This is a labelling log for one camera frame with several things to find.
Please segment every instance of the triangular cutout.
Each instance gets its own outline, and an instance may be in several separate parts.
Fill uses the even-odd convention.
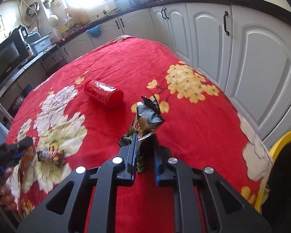
[[[57,194],[47,203],[47,210],[62,215],[66,209],[73,186],[74,182],[69,181],[60,191],[58,191]]]
[[[216,187],[219,191],[224,210],[227,214],[231,214],[243,208],[242,204],[222,183],[216,182]]]

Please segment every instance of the finger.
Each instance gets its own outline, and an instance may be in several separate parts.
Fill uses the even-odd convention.
[[[9,185],[4,184],[3,186],[0,187],[0,195],[9,195],[11,194],[11,188]]]
[[[6,169],[5,174],[4,174],[5,181],[8,179],[8,177],[12,175],[12,173],[13,173],[13,168]]]
[[[10,205],[11,203],[13,203],[15,201],[15,196],[10,194],[10,195],[5,195],[5,196],[2,196],[1,199],[0,199],[0,204],[1,205]]]
[[[6,206],[4,209],[7,210],[7,211],[16,211],[17,210],[17,204],[15,202],[13,202],[10,205]]]

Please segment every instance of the floral tablecloth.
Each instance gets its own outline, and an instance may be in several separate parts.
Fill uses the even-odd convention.
[[[122,89],[123,105],[107,110],[85,95],[84,84],[93,79]],[[64,66],[26,97],[7,143],[32,136],[36,150],[64,150],[65,164],[35,158],[22,185],[15,167],[8,183],[19,212],[28,215],[76,167],[116,156],[141,95],[159,101],[166,120],[157,130],[161,145],[191,167],[213,167],[255,203],[272,159],[248,122],[216,85],[165,46],[123,36]],[[132,188],[118,189],[116,216],[117,232],[172,232],[172,190],[156,187],[153,170],[146,169]]]

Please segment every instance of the dark countertop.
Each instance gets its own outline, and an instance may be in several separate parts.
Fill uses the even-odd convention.
[[[90,23],[87,27],[79,30],[78,32],[73,33],[68,38],[66,38],[65,41],[62,43],[58,43],[59,46],[65,45],[67,42],[72,40],[73,38],[79,36],[80,34],[86,32],[87,30],[102,24],[104,22],[107,22],[113,18],[120,17],[122,15],[125,15],[127,13],[142,10],[146,8],[156,7],[156,6],[164,6],[167,4],[172,3],[216,3],[216,4],[223,4],[223,5],[238,5],[238,6],[244,6],[247,8],[255,9],[261,12],[264,12],[266,14],[269,14],[275,18],[278,18],[279,20],[285,22],[286,24],[291,26],[291,12],[270,2],[264,1],[264,0],[160,0],[154,3],[150,4],[141,4],[140,6],[136,6],[134,8],[119,12],[115,15],[108,16],[105,18],[102,18],[98,21],[95,21],[93,23]]]

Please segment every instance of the red plastic container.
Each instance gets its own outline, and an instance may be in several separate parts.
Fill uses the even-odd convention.
[[[124,93],[110,85],[89,80],[85,83],[84,93],[95,101],[102,103],[108,109],[114,109],[122,104]]]

